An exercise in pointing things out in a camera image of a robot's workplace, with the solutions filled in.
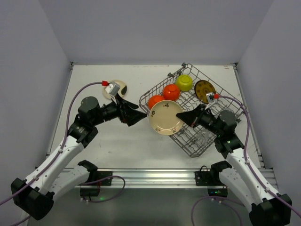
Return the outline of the orange bowl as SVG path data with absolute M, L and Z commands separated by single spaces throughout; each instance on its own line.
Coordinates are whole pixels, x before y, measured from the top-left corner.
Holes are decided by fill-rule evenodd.
M 152 97 L 149 99 L 149 101 L 148 101 L 148 107 L 149 107 L 149 109 L 151 110 L 152 107 L 153 107 L 156 103 L 158 103 L 158 102 L 160 102 L 160 101 L 163 101 L 163 100 L 165 100 L 165 98 L 164 98 L 162 95 L 154 95 L 154 96 L 152 96 Z
M 180 96 L 180 89 L 175 84 L 166 85 L 163 89 L 163 97 L 167 100 L 176 101 Z

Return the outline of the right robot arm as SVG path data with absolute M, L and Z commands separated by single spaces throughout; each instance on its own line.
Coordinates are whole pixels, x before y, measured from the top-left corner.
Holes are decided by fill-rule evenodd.
M 243 203 L 252 225 L 286 226 L 290 223 L 290 197 L 280 194 L 244 152 L 245 146 L 235 133 L 237 122 L 233 112 L 223 110 L 215 117 L 204 105 L 199 105 L 176 116 L 193 128 L 202 126 L 215 134 L 215 148 L 225 160 L 213 164 L 211 174 Z

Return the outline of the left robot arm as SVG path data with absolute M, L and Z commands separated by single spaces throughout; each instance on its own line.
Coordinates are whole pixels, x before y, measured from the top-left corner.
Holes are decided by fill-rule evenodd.
M 50 212 L 54 202 L 75 186 L 100 183 L 102 178 L 97 175 L 98 167 L 87 160 L 80 161 L 71 172 L 60 174 L 95 138 L 97 125 L 118 118 L 121 123 L 133 126 L 146 116 L 137 105 L 120 96 L 103 106 L 96 97 L 84 98 L 58 147 L 25 179 L 16 178 L 12 182 L 14 204 L 35 220 L 41 220 Z

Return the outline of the beige plate with black characters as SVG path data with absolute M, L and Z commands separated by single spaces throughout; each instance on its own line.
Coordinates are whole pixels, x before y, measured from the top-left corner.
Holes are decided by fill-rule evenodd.
M 177 102 L 162 100 L 150 111 L 150 126 L 161 135 L 171 136 L 183 126 L 183 121 L 176 116 L 178 113 L 183 113 L 183 109 Z

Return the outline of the yellow patterned plate dark rim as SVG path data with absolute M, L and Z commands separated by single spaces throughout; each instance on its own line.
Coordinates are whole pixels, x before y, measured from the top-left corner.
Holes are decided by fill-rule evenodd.
M 196 82 L 196 84 L 194 86 L 194 91 L 195 91 L 196 97 L 204 104 L 209 103 L 207 100 L 206 94 L 208 94 L 208 93 L 215 94 L 216 93 L 214 86 L 206 80 L 199 80 L 198 82 Z

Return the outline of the beige plate with flower print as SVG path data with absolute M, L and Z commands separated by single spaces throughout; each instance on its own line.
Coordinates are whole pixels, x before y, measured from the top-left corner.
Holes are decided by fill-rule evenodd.
M 127 84 L 126 84 L 124 81 L 121 81 L 121 80 L 111 80 L 111 81 L 109 81 L 109 83 L 112 83 L 112 82 L 114 82 L 114 83 L 116 83 L 116 84 L 118 84 L 118 85 L 120 86 L 120 89 L 118 90 L 118 95 L 119 95 L 120 97 L 123 97 L 123 96 L 127 93 Z M 106 87 L 103 86 L 103 88 L 102 88 L 102 94 L 103 94 L 103 96 L 104 96 L 106 99 L 111 99 L 112 96 L 109 95 L 109 94 L 106 92 L 105 89 L 106 89 Z

